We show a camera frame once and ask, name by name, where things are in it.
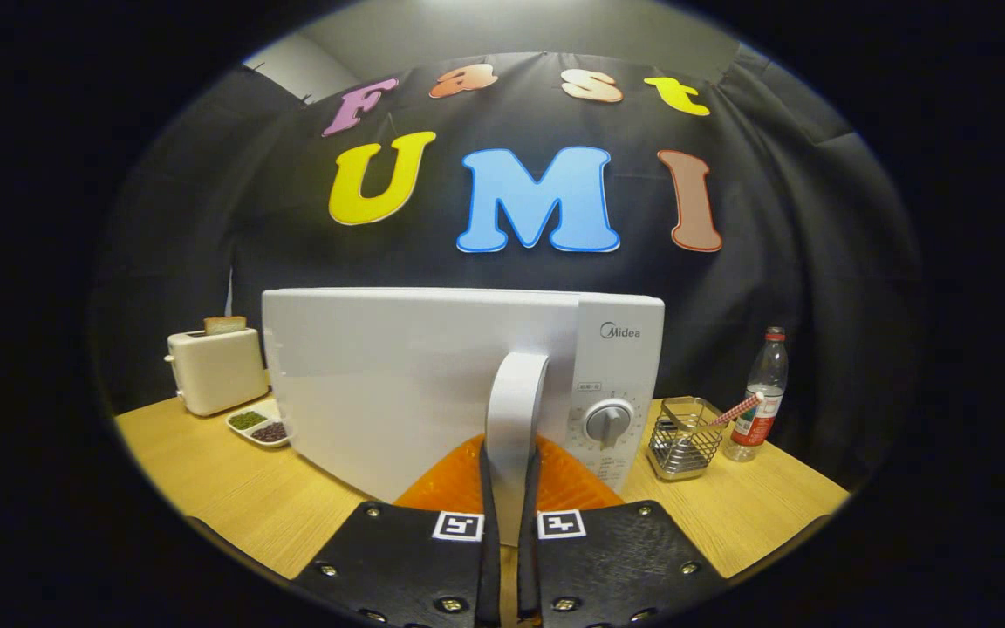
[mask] bread slice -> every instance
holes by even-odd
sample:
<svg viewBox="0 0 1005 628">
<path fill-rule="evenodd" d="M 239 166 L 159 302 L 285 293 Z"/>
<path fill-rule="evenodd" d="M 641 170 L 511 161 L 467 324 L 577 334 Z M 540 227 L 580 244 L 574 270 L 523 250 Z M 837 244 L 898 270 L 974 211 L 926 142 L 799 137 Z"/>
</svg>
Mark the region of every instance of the bread slice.
<svg viewBox="0 0 1005 628">
<path fill-rule="evenodd" d="M 247 329 L 246 317 L 213 317 L 204 319 L 204 335 L 240 333 Z"/>
</svg>

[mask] red striped straw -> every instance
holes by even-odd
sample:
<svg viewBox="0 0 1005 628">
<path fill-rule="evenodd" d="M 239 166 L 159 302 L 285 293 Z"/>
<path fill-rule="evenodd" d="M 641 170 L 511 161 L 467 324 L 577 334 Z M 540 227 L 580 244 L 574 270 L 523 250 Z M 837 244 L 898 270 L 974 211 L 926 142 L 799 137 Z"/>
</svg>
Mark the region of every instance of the red striped straw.
<svg viewBox="0 0 1005 628">
<path fill-rule="evenodd" d="M 763 397 L 762 393 L 755 391 L 753 396 L 744 399 L 742 403 L 739 403 L 738 406 L 727 411 L 727 413 L 721 414 L 721 416 L 717 417 L 716 420 L 711 422 L 709 425 L 714 426 L 716 424 L 726 424 L 727 421 L 737 418 L 739 414 L 746 413 L 747 410 L 755 408 L 759 405 L 759 403 L 762 403 L 764 399 L 766 398 Z"/>
</svg>

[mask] metal wire basket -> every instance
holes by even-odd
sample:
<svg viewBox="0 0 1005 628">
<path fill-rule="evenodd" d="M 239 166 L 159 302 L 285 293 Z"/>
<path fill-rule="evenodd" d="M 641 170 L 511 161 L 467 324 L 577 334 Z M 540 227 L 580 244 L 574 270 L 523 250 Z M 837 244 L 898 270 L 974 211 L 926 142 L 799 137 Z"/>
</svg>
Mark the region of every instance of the metal wire basket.
<svg viewBox="0 0 1005 628">
<path fill-rule="evenodd" d="M 661 402 L 646 458 L 659 478 L 698 477 L 724 440 L 724 425 L 709 425 L 721 411 L 698 397 L 675 397 Z"/>
</svg>

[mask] letter m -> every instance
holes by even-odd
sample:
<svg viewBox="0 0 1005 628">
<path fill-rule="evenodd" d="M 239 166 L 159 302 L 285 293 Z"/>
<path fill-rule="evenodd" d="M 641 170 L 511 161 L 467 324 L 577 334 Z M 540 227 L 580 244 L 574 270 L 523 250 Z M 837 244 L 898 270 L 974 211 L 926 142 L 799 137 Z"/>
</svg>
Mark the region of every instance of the letter m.
<svg viewBox="0 0 1005 628">
<path fill-rule="evenodd" d="M 607 222 L 603 167 L 607 151 L 569 147 L 559 152 L 541 182 L 535 182 L 519 158 L 506 149 L 464 156 L 471 170 L 471 209 L 467 231 L 455 239 L 464 253 L 490 253 L 506 246 L 498 227 L 498 207 L 522 246 L 538 243 L 553 210 L 560 207 L 550 243 L 561 250 L 606 253 L 618 248 L 618 234 Z"/>
</svg>

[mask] bottle label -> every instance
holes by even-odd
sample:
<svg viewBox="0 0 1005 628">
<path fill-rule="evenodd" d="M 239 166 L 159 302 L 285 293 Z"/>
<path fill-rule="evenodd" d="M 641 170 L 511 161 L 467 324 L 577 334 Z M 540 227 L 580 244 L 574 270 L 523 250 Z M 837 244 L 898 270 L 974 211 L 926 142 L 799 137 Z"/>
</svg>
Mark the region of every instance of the bottle label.
<svg viewBox="0 0 1005 628">
<path fill-rule="evenodd" d="M 747 389 L 747 397 L 753 394 L 754 391 Z M 777 396 L 767 394 L 757 408 L 747 410 L 735 421 L 735 425 L 731 427 L 731 440 L 738 442 L 739 445 L 762 445 L 766 441 L 766 434 L 770 433 L 770 427 L 774 425 L 774 417 L 777 417 L 778 408 L 781 406 L 781 394 Z"/>
</svg>

